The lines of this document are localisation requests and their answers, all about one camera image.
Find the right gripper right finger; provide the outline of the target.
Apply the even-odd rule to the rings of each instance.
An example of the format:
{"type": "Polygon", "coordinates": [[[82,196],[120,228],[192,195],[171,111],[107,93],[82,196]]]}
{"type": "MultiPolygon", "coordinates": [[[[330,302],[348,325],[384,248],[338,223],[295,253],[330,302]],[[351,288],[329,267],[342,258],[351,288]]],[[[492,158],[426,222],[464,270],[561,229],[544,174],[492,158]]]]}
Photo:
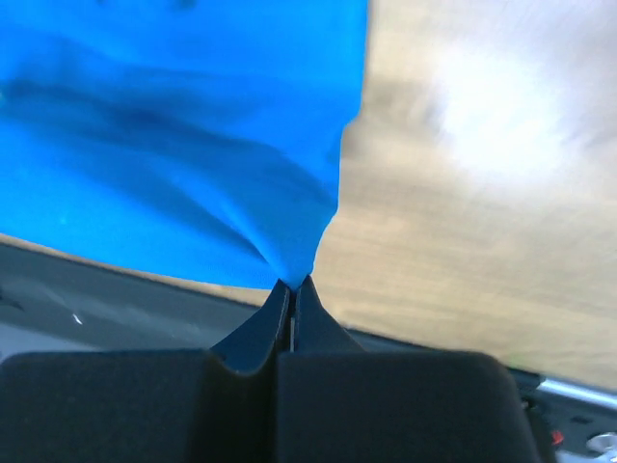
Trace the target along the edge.
{"type": "Polygon", "coordinates": [[[536,462],[515,382],[478,352],[370,352],[295,295],[293,348],[277,366],[279,462],[536,462]]]}

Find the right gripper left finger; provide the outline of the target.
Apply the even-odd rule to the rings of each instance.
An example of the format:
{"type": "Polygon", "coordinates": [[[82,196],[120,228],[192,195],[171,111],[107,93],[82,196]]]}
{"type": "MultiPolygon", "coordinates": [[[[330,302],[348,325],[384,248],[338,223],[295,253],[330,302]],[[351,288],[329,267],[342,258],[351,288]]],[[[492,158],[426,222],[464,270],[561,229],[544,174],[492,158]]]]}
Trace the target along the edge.
{"type": "Polygon", "coordinates": [[[267,462],[290,289],[210,349],[45,352],[1,366],[5,462],[267,462]]]}

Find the blue t shirt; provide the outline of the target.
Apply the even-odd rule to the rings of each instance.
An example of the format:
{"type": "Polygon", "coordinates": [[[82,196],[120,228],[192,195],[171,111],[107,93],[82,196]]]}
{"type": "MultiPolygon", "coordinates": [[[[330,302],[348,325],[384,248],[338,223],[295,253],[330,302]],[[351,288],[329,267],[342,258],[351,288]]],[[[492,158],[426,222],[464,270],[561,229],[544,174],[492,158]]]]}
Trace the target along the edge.
{"type": "Polygon", "coordinates": [[[362,99],[364,1],[5,1],[1,231],[118,267],[299,286],[362,99]]]}

